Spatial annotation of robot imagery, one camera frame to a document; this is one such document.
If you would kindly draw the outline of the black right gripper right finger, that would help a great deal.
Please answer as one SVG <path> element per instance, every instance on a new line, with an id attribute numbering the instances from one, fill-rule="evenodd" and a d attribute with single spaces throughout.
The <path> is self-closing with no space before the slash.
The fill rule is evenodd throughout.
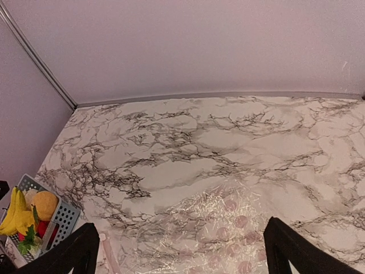
<path id="1" fill-rule="evenodd" d="M 321 251 L 281 219 L 271 217 L 263 233 L 267 267 L 270 274 L 359 273 L 340 260 Z"/>

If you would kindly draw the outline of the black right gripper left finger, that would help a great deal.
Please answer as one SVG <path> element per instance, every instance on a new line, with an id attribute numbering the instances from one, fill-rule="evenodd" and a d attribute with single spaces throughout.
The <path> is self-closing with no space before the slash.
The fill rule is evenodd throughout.
<path id="1" fill-rule="evenodd" d="M 14 273 L 95 273 L 99 243 L 95 225 L 85 223 L 56 247 Z"/>

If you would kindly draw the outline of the red fake apple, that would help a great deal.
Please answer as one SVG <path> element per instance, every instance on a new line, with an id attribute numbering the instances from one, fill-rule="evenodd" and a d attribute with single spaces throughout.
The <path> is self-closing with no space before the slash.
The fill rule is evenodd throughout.
<path id="1" fill-rule="evenodd" d="M 23 241 L 26 240 L 25 235 L 23 235 L 21 233 L 18 233 L 18 239 L 19 239 L 20 242 L 23 242 Z"/>
<path id="2" fill-rule="evenodd" d="M 49 221 L 40 221 L 38 224 L 38 235 L 42 239 L 46 233 Z"/>

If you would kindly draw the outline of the yellow fake fruit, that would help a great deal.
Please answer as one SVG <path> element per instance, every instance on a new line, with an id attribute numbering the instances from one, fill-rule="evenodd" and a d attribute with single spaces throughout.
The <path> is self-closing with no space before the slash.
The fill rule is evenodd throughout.
<path id="1" fill-rule="evenodd" d="M 31 206 L 36 208 L 41 221 L 50 221 L 58 206 L 59 199 L 49 191 L 37 192 L 31 199 Z"/>

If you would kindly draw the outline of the clear zip top bag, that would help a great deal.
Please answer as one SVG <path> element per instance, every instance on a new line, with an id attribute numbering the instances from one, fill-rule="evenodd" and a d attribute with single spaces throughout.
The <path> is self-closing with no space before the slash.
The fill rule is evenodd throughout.
<path id="1" fill-rule="evenodd" d="M 106 273 L 267 273 L 262 195 L 236 180 L 198 192 L 137 228 L 100 233 Z"/>

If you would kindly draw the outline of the yellow fake banana bunch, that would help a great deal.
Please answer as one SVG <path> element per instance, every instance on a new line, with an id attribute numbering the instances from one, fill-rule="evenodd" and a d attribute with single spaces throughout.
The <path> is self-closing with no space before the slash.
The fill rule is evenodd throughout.
<path id="1" fill-rule="evenodd" d="M 1 235 L 27 234 L 28 228 L 35 224 L 33 213 L 28 210 L 23 192 L 14 187 L 10 207 L 1 223 Z"/>

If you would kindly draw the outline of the white fake radish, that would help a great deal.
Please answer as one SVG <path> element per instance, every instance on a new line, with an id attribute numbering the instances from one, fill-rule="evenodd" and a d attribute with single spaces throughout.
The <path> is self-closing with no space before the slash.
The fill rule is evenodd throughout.
<path id="1" fill-rule="evenodd" d="M 29 253 L 36 257 L 40 254 L 43 241 L 40 237 L 35 236 L 33 242 L 29 245 Z"/>

